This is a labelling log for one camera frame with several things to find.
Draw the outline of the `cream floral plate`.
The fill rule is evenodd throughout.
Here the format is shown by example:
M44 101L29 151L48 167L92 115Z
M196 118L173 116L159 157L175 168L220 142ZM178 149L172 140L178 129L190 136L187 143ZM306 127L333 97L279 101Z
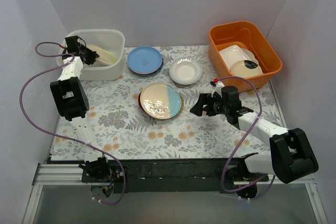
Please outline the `cream floral plate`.
M98 47L96 45L87 44L87 48L96 51L100 57L96 58L95 63L93 64L96 67L104 67L113 65L118 61L118 57L112 52L106 51L105 49Z

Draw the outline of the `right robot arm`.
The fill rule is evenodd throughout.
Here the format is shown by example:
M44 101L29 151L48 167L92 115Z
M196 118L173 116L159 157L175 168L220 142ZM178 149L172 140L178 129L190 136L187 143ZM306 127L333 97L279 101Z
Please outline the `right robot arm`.
M201 93L190 109L196 116L225 115L235 128L251 134L270 148L270 154L251 154L238 166L238 176L251 180L257 173L272 174L288 184L318 171L318 161L307 135L302 129L287 129L262 119L252 109L242 106L234 86L217 88L213 93Z

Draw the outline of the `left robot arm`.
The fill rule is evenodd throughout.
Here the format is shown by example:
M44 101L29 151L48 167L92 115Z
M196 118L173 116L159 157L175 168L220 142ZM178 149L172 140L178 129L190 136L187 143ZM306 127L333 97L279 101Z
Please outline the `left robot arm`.
M60 116L70 122L78 139L84 142L85 163L79 167L90 178L106 182L111 178L112 170L105 155L92 148L97 141L87 118L89 100L79 80L84 65L93 64L99 55L77 35L66 37L65 43L61 56L65 66L58 80L50 84L52 96Z

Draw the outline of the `cream and blue plate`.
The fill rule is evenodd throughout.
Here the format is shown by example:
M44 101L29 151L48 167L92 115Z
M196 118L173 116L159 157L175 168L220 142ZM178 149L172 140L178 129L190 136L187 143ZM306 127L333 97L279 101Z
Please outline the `cream and blue plate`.
M152 83L140 93L140 101L144 111L151 117L154 116L155 105L167 101L168 97L179 94L174 88L165 83Z

